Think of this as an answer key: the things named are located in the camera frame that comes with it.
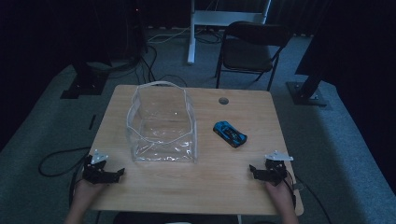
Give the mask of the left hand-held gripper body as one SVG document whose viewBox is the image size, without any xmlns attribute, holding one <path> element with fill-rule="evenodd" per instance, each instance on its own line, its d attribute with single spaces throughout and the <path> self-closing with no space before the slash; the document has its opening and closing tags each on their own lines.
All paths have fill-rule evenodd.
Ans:
<svg viewBox="0 0 396 224">
<path fill-rule="evenodd" d="M 93 184 L 111 183 L 112 174 L 105 171 L 107 154 L 96 149 L 92 155 L 88 155 L 84 161 L 82 177 Z"/>
</svg>

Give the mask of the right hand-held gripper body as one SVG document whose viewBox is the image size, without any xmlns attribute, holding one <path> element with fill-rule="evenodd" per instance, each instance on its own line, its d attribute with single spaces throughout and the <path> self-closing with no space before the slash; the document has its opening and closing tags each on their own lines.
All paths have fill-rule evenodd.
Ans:
<svg viewBox="0 0 396 224">
<path fill-rule="evenodd" d="M 285 162 L 293 161 L 293 157 L 276 150 L 270 154 L 266 154 L 264 158 L 265 170 L 263 180 L 277 186 L 288 177 Z"/>
</svg>

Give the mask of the blue toy car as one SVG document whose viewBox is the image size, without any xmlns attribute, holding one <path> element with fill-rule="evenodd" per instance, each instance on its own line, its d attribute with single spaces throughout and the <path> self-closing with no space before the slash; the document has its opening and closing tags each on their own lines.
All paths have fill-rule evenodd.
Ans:
<svg viewBox="0 0 396 224">
<path fill-rule="evenodd" d="M 213 132 L 234 148 L 244 145 L 248 140 L 245 134 L 237 131 L 234 126 L 225 120 L 216 122 Z"/>
</svg>

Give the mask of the clear plastic bag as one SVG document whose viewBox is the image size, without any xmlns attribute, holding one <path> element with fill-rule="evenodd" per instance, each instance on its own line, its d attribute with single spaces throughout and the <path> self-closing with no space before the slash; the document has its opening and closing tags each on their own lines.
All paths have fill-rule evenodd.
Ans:
<svg viewBox="0 0 396 224">
<path fill-rule="evenodd" d="M 196 162 L 197 125 L 187 90 L 168 81 L 138 86 L 126 116 L 126 138 L 135 161 Z"/>
</svg>

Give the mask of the person's left hand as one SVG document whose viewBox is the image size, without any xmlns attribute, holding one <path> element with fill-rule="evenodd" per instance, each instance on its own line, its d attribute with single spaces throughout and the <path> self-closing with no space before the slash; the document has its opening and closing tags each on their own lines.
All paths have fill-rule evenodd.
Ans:
<svg viewBox="0 0 396 224">
<path fill-rule="evenodd" d="M 80 207 L 89 207 L 106 184 L 93 184 L 85 179 L 77 182 L 72 204 Z"/>
</svg>

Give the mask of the person's right hand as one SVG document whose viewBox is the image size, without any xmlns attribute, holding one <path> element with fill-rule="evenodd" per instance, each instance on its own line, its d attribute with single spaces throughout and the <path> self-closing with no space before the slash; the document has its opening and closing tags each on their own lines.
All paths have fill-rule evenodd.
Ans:
<svg viewBox="0 0 396 224">
<path fill-rule="evenodd" d="M 294 210 L 294 203 L 290 189 L 285 182 L 281 182 L 276 186 L 272 183 L 265 182 L 264 186 L 266 187 L 266 190 L 279 213 Z"/>
</svg>

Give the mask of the person's dark clothing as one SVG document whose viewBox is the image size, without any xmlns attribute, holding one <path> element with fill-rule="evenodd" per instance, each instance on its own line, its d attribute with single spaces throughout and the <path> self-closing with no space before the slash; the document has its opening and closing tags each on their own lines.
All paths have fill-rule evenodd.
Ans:
<svg viewBox="0 0 396 224">
<path fill-rule="evenodd" d="M 194 214 L 165 214 L 120 212 L 113 224 L 239 224 L 235 215 L 194 215 Z"/>
</svg>

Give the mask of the black slanted stand with base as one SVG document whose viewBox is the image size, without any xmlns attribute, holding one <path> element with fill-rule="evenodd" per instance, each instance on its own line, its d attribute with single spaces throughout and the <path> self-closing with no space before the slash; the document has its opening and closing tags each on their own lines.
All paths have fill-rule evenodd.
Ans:
<svg viewBox="0 0 396 224">
<path fill-rule="evenodd" d="M 287 82 L 292 101 L 296 105 L 315 105 L 325 107 L 326 101 L 323 99 L 318 85 L 323 78 L 323 70 L 319 70 L 309 75 L 305 82 Z"/>
</svg>

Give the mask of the black stand with flat base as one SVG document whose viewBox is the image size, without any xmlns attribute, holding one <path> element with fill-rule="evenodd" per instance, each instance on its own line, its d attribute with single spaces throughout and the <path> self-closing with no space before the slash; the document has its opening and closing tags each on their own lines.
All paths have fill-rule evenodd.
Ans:
<svg viewBox="0 0 396 224">
<path fill-rule="evenodd" d="M 76 76 L 70 87 L 63 91 L 61 99 L 77 99 L 80 95 L 101 95 L 108 73 L 96 71 L 87 63 L 73 63 Z"/>
</svg>

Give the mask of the black folding chair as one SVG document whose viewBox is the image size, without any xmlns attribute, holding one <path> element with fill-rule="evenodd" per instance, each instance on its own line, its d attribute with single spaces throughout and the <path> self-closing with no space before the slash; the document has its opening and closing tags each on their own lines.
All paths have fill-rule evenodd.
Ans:
<svg viewBox="0 0 396 224">
<path fill-rule="evenodd" d="M 280 24 L 236 21 L 228 25 L 221 39 L 216 88 L 219 88 L 222 72 L 255 74 L 256 81 L 270 72 L 266 90 L 271 90 L 280 52 L 291 38 L 291 30 Z"/>
</svg>

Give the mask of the dark equipment tower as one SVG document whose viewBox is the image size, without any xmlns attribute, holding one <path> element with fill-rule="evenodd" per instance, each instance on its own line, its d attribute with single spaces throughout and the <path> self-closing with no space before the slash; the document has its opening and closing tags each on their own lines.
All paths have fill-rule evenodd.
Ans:
<svg viewBox="0 0 396 224">
<path fill-rule="evenodd" d="M 111 59 L 139 59 L 147 49 L 142 0 L 114 0 L 110 14 L 108 53 Z"/>
</svg>

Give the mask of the white desk frame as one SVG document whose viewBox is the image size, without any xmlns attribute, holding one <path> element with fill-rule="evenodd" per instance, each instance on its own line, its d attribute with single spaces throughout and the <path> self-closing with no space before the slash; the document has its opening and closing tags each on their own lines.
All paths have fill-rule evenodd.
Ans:
<svg viewBox="0 0 396 224">
<path fill-rule="evenodd" d="M 199 10 L 195 8 L 195 0 L 191 0 L 191 22 L 190 22 L 190 44 L 187 57 L 187 64 L 194 64 L 196 51 L 197 25 L 203 26 L 228 26 L 235 21 L 252 21 L 265 24 L 268 18 L 269 8 L 272 0 L 264 0 L 261 12 L 238 12 L 238 11 L 213 11 Z"/>
</svg>

